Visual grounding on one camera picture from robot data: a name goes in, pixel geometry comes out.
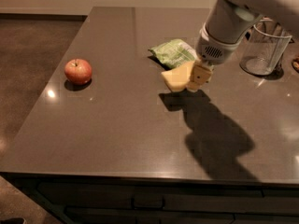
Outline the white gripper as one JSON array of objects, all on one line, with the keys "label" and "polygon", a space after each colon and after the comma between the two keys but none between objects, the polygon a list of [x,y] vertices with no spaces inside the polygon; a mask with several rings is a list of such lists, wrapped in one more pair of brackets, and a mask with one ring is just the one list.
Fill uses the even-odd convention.
[{"label": "white gripper", "polygon": [[206,22],[199,32],[196,53],[203,60],[193,62],[186,89],[198,91],[213,75],[214,65],[225,63],[239,46],[244,30],[236,26],[224,27]]}]

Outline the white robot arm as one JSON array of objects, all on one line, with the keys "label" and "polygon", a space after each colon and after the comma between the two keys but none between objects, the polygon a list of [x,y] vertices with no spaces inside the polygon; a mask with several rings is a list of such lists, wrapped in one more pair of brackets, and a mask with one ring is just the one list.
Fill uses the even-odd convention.
[{"label": "white robot arm", "polygon": [[299,0],[216,0],[199,32],[189,91],[198,91],[239,46],[250,27],[261,18],[278,22],[291,35],[299,36]]}]

